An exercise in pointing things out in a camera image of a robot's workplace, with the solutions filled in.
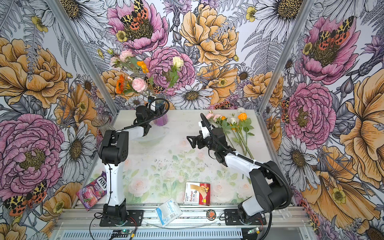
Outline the pink rose flower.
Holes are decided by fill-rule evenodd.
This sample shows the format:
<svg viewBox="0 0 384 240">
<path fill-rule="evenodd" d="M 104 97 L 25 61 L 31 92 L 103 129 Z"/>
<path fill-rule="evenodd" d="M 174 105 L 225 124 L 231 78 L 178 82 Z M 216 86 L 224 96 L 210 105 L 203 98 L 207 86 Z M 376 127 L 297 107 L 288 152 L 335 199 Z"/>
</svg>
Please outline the pink rose flower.
<svg viewBox="0 0 384 240">
<path fill-rule="evenodd" d="M 129 80 L 126 86 L 129 93 L 139 94 L 145 98 L 154 97 L 155 93 L 152 87 L 142 78 Z"/>
</svg>

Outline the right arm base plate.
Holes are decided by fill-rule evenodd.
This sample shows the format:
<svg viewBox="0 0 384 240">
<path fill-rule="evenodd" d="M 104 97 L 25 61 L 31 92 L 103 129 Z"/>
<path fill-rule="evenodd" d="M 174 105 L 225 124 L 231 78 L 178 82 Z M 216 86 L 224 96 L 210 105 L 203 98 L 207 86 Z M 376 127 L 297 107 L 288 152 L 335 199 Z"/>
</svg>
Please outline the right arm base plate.
<svg viewBox="0 0 384 240">
<path fill-rule="evenodd" d="M 224 221 L 227 226 L 261 226 L 267 224 L 264 214 L 257 213 L 249 216 L 244 211 L 238 209 L 224 209 Z"/>
</svg>

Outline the cream white rose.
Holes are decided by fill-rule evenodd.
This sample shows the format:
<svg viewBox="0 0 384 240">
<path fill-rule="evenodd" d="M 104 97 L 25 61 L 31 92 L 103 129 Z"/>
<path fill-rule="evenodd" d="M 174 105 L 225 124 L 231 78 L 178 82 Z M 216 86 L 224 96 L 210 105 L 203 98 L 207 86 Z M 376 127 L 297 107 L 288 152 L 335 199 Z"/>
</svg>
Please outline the cream white rose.
<svg viewBox="0 0 384 240">
<path fill-rule="evenodd" d="M 169 88 L 172 88 L 179 80 L 179 71 L 184 66 L 184 60 L 180 57 L 173 57 L 173 65 L 169 71 L 170 83 Z"/>
</svg>

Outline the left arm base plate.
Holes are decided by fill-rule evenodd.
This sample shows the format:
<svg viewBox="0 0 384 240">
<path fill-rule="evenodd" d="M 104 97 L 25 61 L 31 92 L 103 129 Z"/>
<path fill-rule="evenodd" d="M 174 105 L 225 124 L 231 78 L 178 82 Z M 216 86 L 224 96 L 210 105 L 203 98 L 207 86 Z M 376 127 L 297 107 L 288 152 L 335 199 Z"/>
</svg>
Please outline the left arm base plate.
<svg viewBox="0 0 384 240">
<path fill-rule="evenodd" d="M 117 216 L 103 214 L 100 220 L 101 227 L 140 227 L 143 220 L 143 210 L 127 210 L 125 214 Z"/>
</svg>

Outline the blue purple glass vase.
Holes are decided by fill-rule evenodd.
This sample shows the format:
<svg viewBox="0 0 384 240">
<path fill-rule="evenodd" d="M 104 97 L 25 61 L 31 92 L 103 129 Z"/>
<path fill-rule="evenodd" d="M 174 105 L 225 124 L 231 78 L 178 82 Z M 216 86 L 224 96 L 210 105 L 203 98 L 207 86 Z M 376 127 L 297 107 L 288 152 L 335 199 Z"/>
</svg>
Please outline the blue purple glass vase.
<svg viewBox="0 0 384 240">
<path fill-rule="evenodd" d="M 160 117 L 154 120 L 154 124 L 157 126 L 164 126 L 168 122 L 168 116 L 166 111 L 169 109 L 169 102 L 164 95 L 156 96 L 155 108 L 157 115 Z"/>
</svg>

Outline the orange gerbera flower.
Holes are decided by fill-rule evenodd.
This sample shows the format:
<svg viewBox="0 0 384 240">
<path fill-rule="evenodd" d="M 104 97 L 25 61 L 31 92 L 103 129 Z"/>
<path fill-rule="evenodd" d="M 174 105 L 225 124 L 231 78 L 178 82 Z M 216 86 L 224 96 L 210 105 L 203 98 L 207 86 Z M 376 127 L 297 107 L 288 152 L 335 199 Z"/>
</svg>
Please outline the orange gerbera flower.
<svg viewBox="0 0 384 240">
<path fill-rule="evenodd" d="M 116 93 L 119 95 L 128 95 L 133 92 L 131 87 L 132 78 L 124 75 L 120 75 L 117 80 Z"/>
</svg>

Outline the yellow ranunculus stem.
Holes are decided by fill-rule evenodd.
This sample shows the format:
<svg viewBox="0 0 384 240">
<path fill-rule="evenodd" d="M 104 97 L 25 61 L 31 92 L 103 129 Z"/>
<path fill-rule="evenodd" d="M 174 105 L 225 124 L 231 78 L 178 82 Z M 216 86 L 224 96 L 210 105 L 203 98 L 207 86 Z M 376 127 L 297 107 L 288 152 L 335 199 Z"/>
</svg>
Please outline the yellow ranunculus stem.
<svg viewBox="0 0 384 240">
<path fill-rule="evenodd" d="M 145 74 L 145 75 L 149 74 L 149 70 L 148 70 L 147 65 L 144 61 L 138 61 L 137 67 L 138 67 L 138 70 L 141 71 L 143 74 Z"/>
</svg>

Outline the clear ribbed glass vase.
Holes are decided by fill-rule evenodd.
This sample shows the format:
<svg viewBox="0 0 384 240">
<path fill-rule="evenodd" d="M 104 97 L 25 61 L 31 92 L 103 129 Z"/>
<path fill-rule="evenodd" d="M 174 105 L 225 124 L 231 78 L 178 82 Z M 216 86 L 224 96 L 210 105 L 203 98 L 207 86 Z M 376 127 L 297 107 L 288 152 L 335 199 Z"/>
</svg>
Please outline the clear ribbed glass vase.
<svg viewBox="0 0 384 240">
<path fill-rule="evenodd" d="M 113 129 L 110 118 L 106 115 L 98 115 L 91 121 L 91 124 L 93 127 L 96 127 L 102 135 L 104 135 L 107 130 Z"/>
</svg>

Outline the pink carnation stem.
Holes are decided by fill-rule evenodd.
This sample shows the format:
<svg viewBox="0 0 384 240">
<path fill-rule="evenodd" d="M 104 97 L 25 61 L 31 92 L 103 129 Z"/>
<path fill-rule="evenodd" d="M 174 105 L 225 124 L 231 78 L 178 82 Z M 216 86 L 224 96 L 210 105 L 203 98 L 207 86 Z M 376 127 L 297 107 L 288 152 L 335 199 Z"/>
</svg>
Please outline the pink carnation stem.
<svg viewBox="0 0 384 240">
<path fill-rule="evenodd" d="M 232 143 L 231 138 L 229 137 L 229 133 L 231 130 L 235 129 L 237 120 L 234 117 L 228 119 L 225 116 L 222 116 L 220 114 L 214 114 L 213 112 L 209 112 L 206 115 L 206 118 L 211 124 L 215 124 L 218 128 L 223 129 L 224 135 L 227 141 L 229 141 L 230 143 L 229 146 L 233 147 L 234 144 Z"/>
<path fill-rule="evenodd" d="M 108 49 L 110 57 L 110 66 L 118 71 L 131 71 L 137 73 L 141 67 L 138 65 L 138 59 L 134 56 L 132 50 L 118 51 L 118 49 Z"/>
</svg>

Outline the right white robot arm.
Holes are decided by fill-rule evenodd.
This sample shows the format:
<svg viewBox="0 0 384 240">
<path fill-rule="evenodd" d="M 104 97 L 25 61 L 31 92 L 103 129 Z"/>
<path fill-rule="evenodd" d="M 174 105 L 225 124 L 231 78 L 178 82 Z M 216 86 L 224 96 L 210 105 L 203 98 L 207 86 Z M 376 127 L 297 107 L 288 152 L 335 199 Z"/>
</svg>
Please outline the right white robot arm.
<svg viewBox="0 0 384 240">
<path fill-rule="evenodd" d="M 207 148 L 216 160 L 251 180 L 253 195 L 238 205 L 238 215 L 246 223 L 257 214 L 271 213 L 289 206 L 292 191 L 277 164 L 252 160 L 227 143 L 221 128 L 202 127 L 197 136 L 187 136 L 193 149 Z"/>
</svg>

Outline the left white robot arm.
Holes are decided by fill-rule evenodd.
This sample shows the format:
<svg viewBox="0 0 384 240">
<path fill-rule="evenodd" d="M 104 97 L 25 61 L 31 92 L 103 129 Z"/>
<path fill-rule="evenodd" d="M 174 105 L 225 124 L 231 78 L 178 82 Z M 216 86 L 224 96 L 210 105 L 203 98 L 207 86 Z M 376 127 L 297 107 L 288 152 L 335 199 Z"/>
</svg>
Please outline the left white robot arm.
<svg viewBox="0 0 384 240">
<path fill-rule="evenodd" d="M 105 166 L 107 177 L 107 199 L 103 208 L 103 217 L 115 221 L 128 218 L 126 198 L 122 193 L 123 165 L 129 153 L 129 141 L 148 134 L 150 122 L 161 112 L 146 105 L 136 108 L 133 125 L 121 130 L 107 130 L 98 150 L 99 158 Z"/>
</svg>

